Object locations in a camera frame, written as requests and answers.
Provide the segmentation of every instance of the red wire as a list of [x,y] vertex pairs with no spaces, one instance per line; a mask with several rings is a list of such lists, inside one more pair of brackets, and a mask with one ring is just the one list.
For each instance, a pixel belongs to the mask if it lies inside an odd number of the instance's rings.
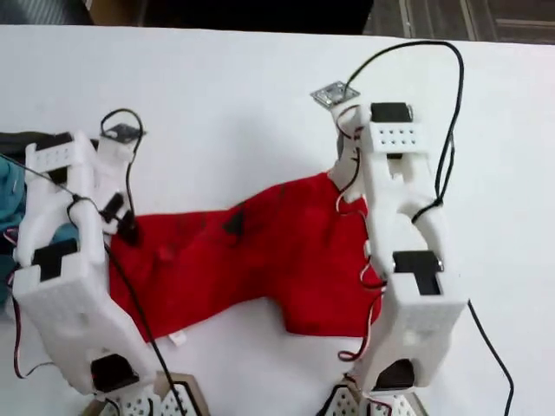
[[374,308],[375,303],[380,297],[382,297],[382,294],[380,294],[379,296],[376,296],[372,301],[372,303],[370,304],[370,307],[368,308],[368,314],[366,315],[366,331],[364,333],[364,337],[362,338],[362,343],[360,348],[356,353],[353,353],[352,351],[346,351],[346,350],[339,351],[337,353],[337,358],[339,359],[339,361],[342,361],[342,362],[356,361],[359,358],[361,358],[362,355],[364,354],[364,351],[366,351],[366,348],[370,342],[369,327],[370,327],[370,320],[372,319],[372,309]]
[[391,407],[387,403],[383,403],[382,401],[374,400],[374,399],[368,399],[368,401],[370,402],[371,405],[374,404],[378,406],[384,406],[386,409],[388,409],[388,416],[391,416],[393,414],[393,407]]
[[[8,288],[11,289],[13,286],[13,273],[11,273],[7,279],[6,284]],[[41,364],[37,364],[33,368],[31,368],[26,374],[22,374],[19,368],[19,346],[21,344],[21,310],[19,308],[19,303],[17,302],[16,298],[12,295],[11,300],[14,305],[14,315],[16,316],[16,343],[14,345],[14,373],[16,373],[16,377],[21,380],[25,380],[27,377],[33,374],[35,370],[40,367],[52,366],[54,365],[53,362],[42,362]]]

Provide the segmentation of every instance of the red fabric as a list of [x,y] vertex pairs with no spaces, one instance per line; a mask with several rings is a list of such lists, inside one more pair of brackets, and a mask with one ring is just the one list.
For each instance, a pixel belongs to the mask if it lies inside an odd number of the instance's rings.
[[[261,296],[281,306],[291,333],[360,337],[378,293],[358,280],[365,264],[362,218],[337,214],[337,196],[321,173],[273,186],[228,211],[140,217],[140,247],[114,237],[112,251],[156,337]],[[366,211],[361,199],[341,208]],[[365,281],[377,283],[373,270]],[[110,291],[144,336],[113,265]]]

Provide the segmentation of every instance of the white surface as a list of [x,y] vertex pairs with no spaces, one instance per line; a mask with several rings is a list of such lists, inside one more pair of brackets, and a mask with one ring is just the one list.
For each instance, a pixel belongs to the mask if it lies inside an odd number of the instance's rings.
[[[149,132],[131,180],[139,212],[224,208],[269,185],[330,168],[335,129],[308,94],[345,79],[365,57],[394,42],[0,28],[0,129],[82,128],[94,134],[109,110],[132,107]],[[555,318],[555,48],[457,45],[467,78],[446,209],[461,278],[515,379],[512,414],[541,414],[555,368],[555,335],[549,329]],[[373,64],[354,87],[375,101],[412,103],[435,159],[453,109],[456,75],[447,50],[404,49]],[[23,332],[28,367],[44,357],[29,325]],[[16,379],[13,337],[13,326],[2,323],[3,413],[75,414],[86,400],[57,370]],[[214,416],[314,414],[345,369],[337,350],[358,345],[287,335],[278,307],[266,300],[195,325],[187,337],[181,348],[162,340],[162,351],[173,371],[197,376]],[[445,366],[422,392],[430,414],[502,414],[507,389],[470,315],[463,313]]]

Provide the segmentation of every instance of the black wire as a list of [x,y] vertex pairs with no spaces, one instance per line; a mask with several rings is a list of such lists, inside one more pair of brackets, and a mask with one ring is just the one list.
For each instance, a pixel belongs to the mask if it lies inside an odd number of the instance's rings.
[[[443,199],[447,192],[447,186],[449,184],[449,180],[451,179],[451,171],[453,170],[454,165],[454,126],[459,118],[460,112],[460,104],[462,103],[462,89],[465,79],[465,64],[462,59],[462,55],[460,51],[451,43],[444,42],[444,41],[414,41],[414,42],[405,42],[399,43],[397,45],[391,46],[389,48],[385,48],[380,52],[372,55],[369,59],[367,59],[349,78],[347,83],[345,84],[345,89],[343,93],[347,93],[347,88],[349,87],[350,83],[375,59],[378,57],[387,54],[396,49],[407,48],[411,46],[421,46],[421,45],[432,45],[432,46],[444,46],[449,48],[456,56],[457,62],[459,63],[459,85],[457,87],[457,97],[455,100],[454,105],[454,112],[453,117],[451,118],[451,122],[449,123],[449,129],[447,130],[447,135],[445,141],[443,143],[443,148],[441,149],[441,156],[438,162],[437,171],[435,172],[435,200],[426,205],[425,207],[421,208],[416,214],[412,217],[412,223],[415,223],[418,218],[420,218],[425,212],[435,208],[436,206],[443,205]],[[445,165],[445,158],[447,157],[447,150],[451,147],[451,152],[449,154],[449,164],[447,166],[447,172],[445,175],[445,179],[443,181],[443,186],[441,186],[441,176],[443,174],[443,166]]]
[[121,416],[120,407],[118,406],[118,404],[115,401],[113,401],[113,400],[111,400],[107,397],[106,402],[114,407],[115,412],[117,413],[118,416]]
[[503,360],[501,360],[501,357],[499,356],[499,354],[497,354],[497,351],[495,351],[495,348],[493,347],[492,343],[489,341],[489,338],[486,335],[486,331],[482,327],[480,319],[478,319],[478,315],[476,315],[476,311],[474,310],[474,306],[472,305],[472,301],[470,299],[468,300],[468,308],[470,309],[470,314],[472,315],[472,318],[476,323],[476,327],[480,331],[480,335],[482,335],[482,338],[484,339],[484,342],[486,343],[487,347],[492,353],[493,358],[495,358],[495,360],[501,367],[501,370],[503,371],[503,374],[505,375],[506,379],[509,381],[509,396],[506,399],[505,413],[503,413],[505,416],[508,416],[509,411],[511,410],[511,402],[513,401],[513,395],[514,395],[513,377],[511,377],[511,374],[509,373],[509,370],[506,369],[505,364],[503,363]]
[[153,350],[156,353],[156,356],[158,357],[158,361],[160,362],[160,364],[162,366],[162,370],[164,370],[164,374],[166,375],[167,382],[169,383],[170,388],[172,389],[173,397],[175,397],[175,401],[177,402],[177,405],[178,405],[178,408],[180,409],[181,414],[183,416],[185,416],[185,414],[186,414],[185,409],[183,408],[180,396],[179,396],[177,390],[175,389],[175,385],[173,384],[172,375],[170,374],[169,370],[167,369],[167,365],[166,365],[166,362],[164,361],[164,357],[162,356],[160,350],[158,349],[158,344],[156,344],[156,340],[154,339],[153,333],[152,333],[150,327],[148,326],[147,316],[145,314],[145,310],[140,305],[139,297],[137,296],[137,293],[135,292],[133,285],[131,284],[131,282],[127,278],[127,276],[125,274],[125,271],[123,270],[123,267],[121,266],[120,262],[118,261],[117,258],[115,258],[114,253],[112,253],[112,251],[110,250],[110,248],[108,247],[108,245],[106,243],[104,243],[104,250],[108,254],[108,257],[109,257],[110,261],[114,264],[115,269],[117,270],[118,274],[121,277],[121,280],[123,281],[123,283],[127,287],[127,291],[129,292],[129,295],[131,296],[131,299],[134,303],[134,306],[137,309],[137,313],[139,314],[139,318],[142,322],[142,325],[145,328],[145,332],[147,333],[147,339],[153,345]]
[[106,121],[108,121],[109,119],[114,117],[116,114],[120,114],[120,113],[131,114],[137,120],[137,124],[139,125],[139,137],[137,138],[137,142],[135,143],[135,147],[133,149],[133,157],[131,158],[131,161],[127,165],[127,170],[126,170],[126,173],[125,173],[125,186],[127,188],[127,197],[129,198],[129,209],[130,209],[131,213],[133,214],[133,218],[134,218],[135,217],[135,206],[134,206],[134,202],[133,202],[133,196],[131,194],[131,185],[130,185],[131,166],[135,162],[135,157],[137,156],[137,151],[139,150],[140,143],[142,142],[142,137],[145,135],[145,128],[143,127],[142,120],[140,119],[139,115],[135,111],[133,111],[130,108],[118,108],[117,110],[111,111],[108,114],[106,114],[104,116],[104,118],[101,120],[101,135],[102,136],[107,136],[106,130],[104,129],[104,124],[106,123]]
[[349,183],[339,190],[339,195],[347,191],[355,183],[356,177],[358,176],[358,171],[361,168],[361,149],[357,147],[355,150],[356,157],[353,158],[353,160],[356,162],[355,173],[353,174],[353,177],[350,179]]

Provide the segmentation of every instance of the cable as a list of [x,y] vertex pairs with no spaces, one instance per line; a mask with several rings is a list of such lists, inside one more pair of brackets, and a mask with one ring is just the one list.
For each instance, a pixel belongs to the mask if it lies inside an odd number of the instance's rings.
[[476,311],[474,310],[474,306],[472,305],[472,301],[470,299],[468,299],[468,308],[470,309],[470,314],[472,315],[472,318],[476,323],[476,327],[480,331],[480,335],[482,335],[482,338],[484,339],[484,342],[486,343],[487,347],[492,353],[493,358],[495,358],[495,360],[501,367],[501,370],[503,371],[503,374],[505,375],[507,381],[509,382],[509,396],[506,399],[505,413],[503,413],[505,416],[508,416],[511,410],[511,402],[513,401],[513,395],[514,395],[513,377],[511,377],[511,374],[509,373],[509,370],[506,369],[505,364],[503,363],[503,360],[501,360],[501,357],[499,356],[499,354],[497,354],[497,351],[495,351],[495,348],[493,347],[492,343],[489,341],[489,338],[486,335],[486,331],[482,327],[480,319],[478,318],[478,315],[476,315]]
[[354,110],[355,108],[359,108],[360,104],[355,104],[354,106],[350,106],[345,108],[341,113],[339,113],[339,115],[336,118],[336,128],[339,131],[339,133],[341,133],[343,136],[345,136],[347,139],[352,139],[352,136],[349,136],[348,134],[346,134],[342,129],[341,126],[339,125],[339,120],[350,110]]
[[393,407],[391,407],[387,403],[384,403],[384,402],[379,401],[379,400],[374,400],[374,399],[371,399],[371,398],[368,398],[368,402],[370,403],[369,404],[370,416],[372,416],[372,406],[371,405],[384,406],[386,409],[388,409],[388,415],[387,416],[392,416],[393,415]]
[[[379,58],[382,55],[387,54],[396,49],[407,48],[412,46],[421,46],[421,45],[432,45],[432,46],[444,46],[449,48],[456,56],[457,62],[459,63],[459,84],[457,87],[457,96],[454,105],[454,112],[451,122],[449,123],[449,128],[447,130],[447,135],[445,141],[443,143],[443,148],[441,149],[441,156],[438,162],[437,171],[435,172],[435,183],[434,183],[434,190],[435,190],[435,200],[431,202],[429,205],[424,206],[421,208],[416,214],[412,217],[412,223],[415,223],[418,218],[420,218],[424,213],[435,208],[436,206],[443,205],[443,199],[445,198],[445,194],[447,192],[447,186],[449,184],[449,180],[451,178],[451,171],[453,170],[454,165],[454,126],[459,118],[460,112],[460,105],[462,102],[462,89],[464,84],[465,78],[465,64],[462,59],[462,55],[460,51],[451,43],[444,42],[444,41],[414,41],[414,42],[405,42],[399,43],[397,45],[391,46],[389,48],[385,48],[380,52],[372,55],[369,59],[367,59],[356,71],[349,77],[349,80],[345,84],[345,88],[343,90],[343,95],[347,93],[347,89],[349,88],[350,83],[375,59]],[[445,179],[443,181],[443,186],[441,186],[441,176],[443,174],[443,166],[445,165],[445,158],[447,157],[447,150],[451,147],[451,152],[449,154],[449,164],[447,166],[447,172],[445,174]]]
[[382,297],[382,294],[380,294],[379,296],[376,296],[368,308],[368,314],[366,316],[366,332],[364,334],[364,337],[362,338],[362,343],[361,343],[361,346],[358,348],[358,351],[355,353],[353,353],[352,351],[346,351],[346,350],[339,351],[337,353],[337,358],[339,359],[339,361],[353,362],[361,358],[364,355],[364,353],[366,353],[366,350],[368,349],[368,346],[370,344],[372,311],[374,310],[375,303],[380,297]]
[[177,402],[177,405],[178,405],[178,408],[180,409],[181,414],[183,416],[185,416],[185,414],[186,414],[185,409],[183,408],[183,404],[181,403],[180,396],[179,396],[177,390],[175,389],[175,385],[173,384],[172,375],[170,374],[169,370],[167,369],[167,365],[166,365],[166,362],[164,361],[164,357],[162,357],[162,354],[161,354],[160,350],[158,349],[158,344],[156,344],[156,340],[154,339],[153,333],[152,333],[150,327],[148,326],[147,316],[145,314],[144,309],[140,305],[139,297],[137,296],[137,293],[135,292],[133,285],[131,284],[131,282],[127,278],[127,276],[125,274],[125,271],[123,270],[123,267],[121,266],[120,262],[118,261],[117,258],[115,258],[114,253],[112,253],[112,251],[110,250],[110,248],[108,247],[108,245],[106,243],[104,243],[104,250],[108,254],[108,257],[109,257],[110,261],[114,264],[115,269],[117,270],[118,274],[121,277],[121,280],[123,281],[123,283],[127,287],[127,291],[129,292],[129,295],[131,296],[131,300],[133,301],[134,306],[137,309],[137,313],[139,314],[139,318],[141,320],[141,323],[142,323],[143,327],[145,328],[145,332],[147,333],[147,339],[153,345],[153,350],[156,353],[156,356],[158,357],[158,361],[160,362],[160,364],[162,366],[162,370],[164,370],[164,374],[166,375],[167,382],[169,383],[170,388],[172,389],[173,397],[175,398],[175,401]]
[[53,366],[54,362],[49,361],[49,362],[42,362],[40,364],[37,364],[34,367],[32,367],[25,374],[22,374],[21,369],[19,368],[19,349],[20,349],[20,345],[21,345],[21,333],[22,333],[21,310],[19,309],[19,303],[17,302],[16,298],[11,293],[11,290],[12,290],[12,287],[13,287],[14,274],[15,274],[17,269],[19,269],[19,263],[16,263],[14,265],[14,267],[8,273],[8,275],[5,277],[4,280],[5,280],[6,286],[8,286],[8,290],[10,291],[10,294],[11,294],[11,301],[12,301],[13,306],[14,306],[14,316],[16,318],[16,342],[14,344],[14,373],[16,374],[16,377],[18,379],[25,380],[27,377],[32,375],[35,372],[35,370],[37,370],[38,368],[46,367],[46,366]]
[[112,407],[115,409],[115,413],[117,414],[117,416],[121,416],[120,407],[118,406],[118,404],[115,401],[113,401],[113,400],[111,400],[107,397],[106,402],[109,403],[110,405],[112,405]]
[[129,198],[129,209],[130,209],[131,213],[133,214],[133,218],[134,218],[135,217],[135,206],[134,206],[134,202],[133,202],[133,196],[131,195],[131,185],[130,185],[131,166],[135,162],[135,157],[137,156],[137,151],[139,150],[140,143],[142,142],[142,138],[145,135],[145,128],[143,127],[142,120],[140,119],[139,115],[135,111],[133,111],[129,108],[118,108],[117,110],[111,111],[108,114],[106,114],[104,116],[104,118],[101,120],[101,135],[102,136],[107,137],[106,130],[104,130],[104,124],[106,123],[106,121],[110,120],[116,114],[120,114],[120,113],[131,114],[137,120],[137,124],[139,125],[139,134],[138,134],[139,137],[137,138],[137,142],[135,143],[135,147],[133,149],[133,157],[131,158],[131,161],[127,165],[127,170],[126,170],[126,173],[125,173],[125,186],[127,188],[127,197]]

